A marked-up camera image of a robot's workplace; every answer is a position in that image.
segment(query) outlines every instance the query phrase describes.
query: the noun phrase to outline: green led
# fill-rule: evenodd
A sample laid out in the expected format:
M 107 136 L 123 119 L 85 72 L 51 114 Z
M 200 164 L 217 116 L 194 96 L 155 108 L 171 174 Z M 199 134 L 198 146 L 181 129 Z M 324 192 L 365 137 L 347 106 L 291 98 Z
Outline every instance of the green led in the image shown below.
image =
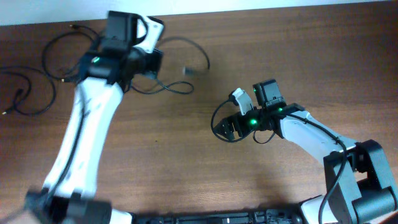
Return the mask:
M 95 57 L 95 58 L 93 58 L 92 62 L 93 62 L 93 63 L 96 63 L 96 62 L 99 61 L 99 60 L 100 60 L 99 57 Z

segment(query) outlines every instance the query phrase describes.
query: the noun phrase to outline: wooden surface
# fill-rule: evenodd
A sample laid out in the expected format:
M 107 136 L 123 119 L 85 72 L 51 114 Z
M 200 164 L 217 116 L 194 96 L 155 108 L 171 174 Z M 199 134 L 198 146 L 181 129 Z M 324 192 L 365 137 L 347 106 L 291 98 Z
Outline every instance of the wooden surface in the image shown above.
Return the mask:
M 183 77 L 182 66 L 201 68 L 204 58 L 184 43 L 162 47 L 159 78 L 190 81 L 195 92 L 124 96 L 108 131 L 96 197 L 121 210 L 164 214 L 270 208 L 324 194 L 323 167 L 295 144 L 278 137 L 266 145 L 251 137 L 228 144 L 210 131 L 213 110 L 232 90 L 241 87 L 255 99 L 251 85 L 268 78 L 276 78 L 288 103 L 306 107 L 331 129 L 378 141 L 398 179 L 397 10 L 396 2 L 378 2 L 159 17 L 167 26 L 164 37 L 182 35 L 205 48 L 211 72 Z M 96 30 L 105 23 L 79 22 Z M 40 68 L 44 45 L 68 25 L 0 27 L 1 65 Z M 65 39 L 51 51 L 49 67 L 65 70 L 87 46 L 81 37 Z M 27 109 L 50 98 L 43 78 L 34 81 Z M 2 110 L 21 85 L 1 76 Z M 57 156 L 73 85 L 58 83 L 57 89 L 42 116 L 0 116 L 0 217 L 23 204 L 30 186 L 42 185 Z M 226 106 L 217 119 L 236 110 Z

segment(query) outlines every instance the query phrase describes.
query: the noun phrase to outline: wooden table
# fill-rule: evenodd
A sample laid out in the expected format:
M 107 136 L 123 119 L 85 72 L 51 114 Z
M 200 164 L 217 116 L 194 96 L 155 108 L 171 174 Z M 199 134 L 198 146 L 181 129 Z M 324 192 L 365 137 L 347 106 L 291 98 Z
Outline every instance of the wooden table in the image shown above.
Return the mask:
M 96 197 L 121 210 L 165 214 L 271 208 L 324 194 L 323 167 L 295 144 L 278 137 L 266 145 L 251 137 L 228 144 L 210 131 L 214 109 L 232 90 L 241 87 L 255 99 L 251 85 L 269 78 L 288 103 L 331 129 L 378 141 L 398 179 L 397 10 L 396 2 L 377 2 L 160 16 L 164 37 L 181 35 L 205 48 L 211 72 L 183 77 L 181 67 L 204 67 L 203 56 L 181 42 L 162 47 L 159 78 L 190 81 L 195 92 L 124 96 L 108 131 Z M 101 30 L 106 21 L 78 23 Z M 40 68 L 44 45 L 69 24 L 0 27 L 1 65 Z M 49 67 L 69 68 L 88 45 L 82 37 L 63 40 L 50 52 Z M 48 83 L 32 77 L 27 109 L 50 98 Z M 23 82 L 1 80 L 3 110 Z M 42 116 L 0 116 L 0 217 L 23 204 L 30 186 L 41 187 L 62 143 L 73 87 L 57 83 L 57 100 Z M 217 119 L 237 110 L 226 106 Z

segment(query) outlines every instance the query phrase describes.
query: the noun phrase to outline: white wall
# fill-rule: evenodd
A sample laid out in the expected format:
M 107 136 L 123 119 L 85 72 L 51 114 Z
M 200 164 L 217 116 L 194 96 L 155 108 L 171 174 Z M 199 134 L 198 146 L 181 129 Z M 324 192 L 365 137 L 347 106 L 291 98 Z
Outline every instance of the white wall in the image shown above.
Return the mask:
M 109 10 L 148 16 L 371 0 L 1 0 L 0 25 L 105 19 Z

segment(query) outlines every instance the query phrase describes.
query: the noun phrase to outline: brown tabletop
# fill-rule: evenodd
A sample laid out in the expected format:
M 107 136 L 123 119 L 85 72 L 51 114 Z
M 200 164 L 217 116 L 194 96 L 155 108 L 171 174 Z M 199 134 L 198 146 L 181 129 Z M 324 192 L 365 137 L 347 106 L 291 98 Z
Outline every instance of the brown tabletop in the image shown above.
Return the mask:
M 292 7 L 160 16 L 164 37 L 188 37 L 208 52 L 209 74 L 184 77 L 184 65 L 201 69 L 193 47 L 173 42 L 159 78 L 192 82 L 192 95 L 164 91 L 124 95 L 114 115 L 98 171 L 97 198 L 136 213 L 201 213 L 271 208 L 324 194 L 323 167 L 295 144 L 251 136 L 229 144 L 214 137 L 210 118 L 229 93 L 269 78 L 288 103 L 299 103 L 336 132 L 359 141 L 374 139 L 398 179 L 397 2 Z M 80 21 L 97 31 L 106 21 Z M 70 22 L 0 27 L 1 66 L 41 69 L 41 50 Z M 83 37 L 60 41 L 47 63 L 58 74 L 85 52 Z M 51 97 L 44 78 L 29 74 L 32 96 L 22 106 L 40 108 Z M 135 85 L 148 90 L 142 77 Z M 24 86 L 2 75 L 0 109 Z M 0 217 L 24 203 L 30 186 L 41 187 L 62 143 L 73 103 L 72 84 L 57 82 L 57 99 L 43 115 L 0 116 Z M 229 105 L 217 119 L 235 113 Z M 265 139 L 270 133 L 261 133 Z

